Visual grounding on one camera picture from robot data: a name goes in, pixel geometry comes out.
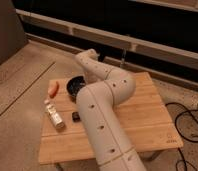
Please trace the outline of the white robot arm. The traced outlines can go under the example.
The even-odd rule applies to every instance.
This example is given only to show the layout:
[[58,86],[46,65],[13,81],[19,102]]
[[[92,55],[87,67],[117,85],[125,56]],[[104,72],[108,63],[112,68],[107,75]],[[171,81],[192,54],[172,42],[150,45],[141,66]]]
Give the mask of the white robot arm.
[[75,59],[83,69],[99,78],[77,94],[76,105],[100,171],[146,171],[133,144],[122,129],[113,110],[135,91],[130,73],[96,60],[89,49]]

